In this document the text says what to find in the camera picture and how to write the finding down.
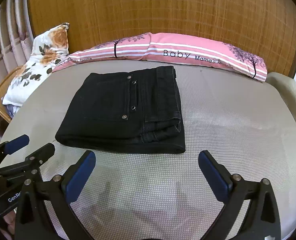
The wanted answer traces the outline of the black denim pants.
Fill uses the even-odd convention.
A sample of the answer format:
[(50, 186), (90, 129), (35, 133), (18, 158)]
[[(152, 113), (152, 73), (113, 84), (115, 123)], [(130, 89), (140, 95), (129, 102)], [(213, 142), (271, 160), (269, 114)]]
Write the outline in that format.
[(184, 153), (175, 69), (89, 74), (55, 139), (65, 146), (117, 153)]

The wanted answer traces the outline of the rattan chair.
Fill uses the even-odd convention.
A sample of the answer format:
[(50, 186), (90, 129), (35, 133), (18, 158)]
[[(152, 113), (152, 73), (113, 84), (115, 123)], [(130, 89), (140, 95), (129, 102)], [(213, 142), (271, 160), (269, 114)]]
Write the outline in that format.
[(8, 123), (12, 119), (6, 111), (6, 107), (2, 104), (2, 98), (5, 96), (12, 79), (18, 74), (20, 69), (21, 67), (15, 68), (0, 82), (0, 116)]

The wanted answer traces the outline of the beige woven bed mat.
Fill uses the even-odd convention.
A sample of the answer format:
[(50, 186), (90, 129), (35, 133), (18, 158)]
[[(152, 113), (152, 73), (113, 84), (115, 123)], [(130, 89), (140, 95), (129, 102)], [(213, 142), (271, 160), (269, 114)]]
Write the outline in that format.
[(225, 70), (175, 70), (185, 152), (96, 151), (75, 214), (95, 239), (200, 239), (223, 206), (198, 167), (208, 150), (230, 173), (270, 180), (287, 239), (296, 228), (296, 122), (279, 92)]

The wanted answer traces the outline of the pink striped curtain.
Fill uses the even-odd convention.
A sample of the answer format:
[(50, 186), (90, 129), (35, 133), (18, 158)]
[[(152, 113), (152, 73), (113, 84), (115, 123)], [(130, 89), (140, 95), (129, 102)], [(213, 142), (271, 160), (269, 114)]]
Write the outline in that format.
[[(32, 45), (28, 0), (0, 0), (0, 82), (12, 70), (26, 63)], [(0, 116), (0, 138), (4, 122)]]

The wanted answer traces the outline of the floral orange white pillow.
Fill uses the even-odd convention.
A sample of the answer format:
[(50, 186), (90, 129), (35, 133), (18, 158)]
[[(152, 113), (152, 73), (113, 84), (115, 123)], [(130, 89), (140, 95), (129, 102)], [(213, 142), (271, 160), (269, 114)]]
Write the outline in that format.
[(64, 22), (38, 35), (33, 41), (28, 61), (12, 79), (3, 105), (22, 107), (29, 96), (51, 75), (56, 64), (68, 54), (68, 29)]

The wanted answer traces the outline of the beige blanket beside bed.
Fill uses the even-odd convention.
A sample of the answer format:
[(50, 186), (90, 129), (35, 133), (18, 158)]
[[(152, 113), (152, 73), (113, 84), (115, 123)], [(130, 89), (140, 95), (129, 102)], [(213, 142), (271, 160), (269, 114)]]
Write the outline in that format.
[(266, 82), (276, 88), (296, 122), (296, 82), (280, 73), (271, 72)]

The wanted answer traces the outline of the pink striped Baby pillow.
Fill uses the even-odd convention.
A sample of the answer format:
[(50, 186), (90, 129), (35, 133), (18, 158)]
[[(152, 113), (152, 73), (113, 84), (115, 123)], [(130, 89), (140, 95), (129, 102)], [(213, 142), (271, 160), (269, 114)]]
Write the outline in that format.
[(266, 80), (268, 74), (261, 57), (232, 44), (173, 33), (145, 33), (77, 51), (57, 63), (54, 70), (105, 60), (154, 61), (213, 67), (241, 73), (261, 82)]

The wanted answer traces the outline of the wooden bamboo headboard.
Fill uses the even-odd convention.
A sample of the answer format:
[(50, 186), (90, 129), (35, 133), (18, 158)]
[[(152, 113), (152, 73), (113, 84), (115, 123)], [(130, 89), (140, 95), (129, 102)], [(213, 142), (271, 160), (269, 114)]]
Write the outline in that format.
[(233, 44), (269, 72), (296, 72), (292, 0), (27, 0), (34, 35), (70, 24), (70, 52), (142, 33), (179, 33)]

